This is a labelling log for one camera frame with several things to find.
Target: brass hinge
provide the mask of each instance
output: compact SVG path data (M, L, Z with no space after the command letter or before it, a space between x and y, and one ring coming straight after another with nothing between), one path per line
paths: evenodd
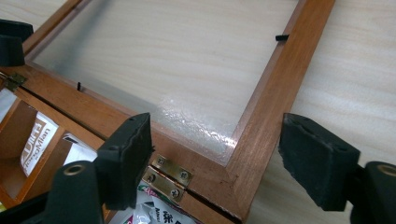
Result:
M21 86L27 80L26 77L17 73L9 77L4 75L4 79L5 79L6 88L12 92L14 92L19 86Z
M158 155L143 175L143 181L174 203L181 201L191 179L191 172L161 155Z

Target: screw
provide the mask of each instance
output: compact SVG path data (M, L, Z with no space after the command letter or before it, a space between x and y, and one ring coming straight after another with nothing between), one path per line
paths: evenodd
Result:
M155 175L150 175L149 177L148 177L148 182L149 183L152 183L152 182L154 182L155 181Z
M178 189L172 189L171 190L172 198L177 198L179 193L180 193L180 191L178 191Z
M182 179L188 179L189 178L189 173L187 173L186 171L182 171L181 173L180 173L180 178L182 178Z
M158 164L163 165L165 163L165 160L162 157L160 157L158 158L157 162Z

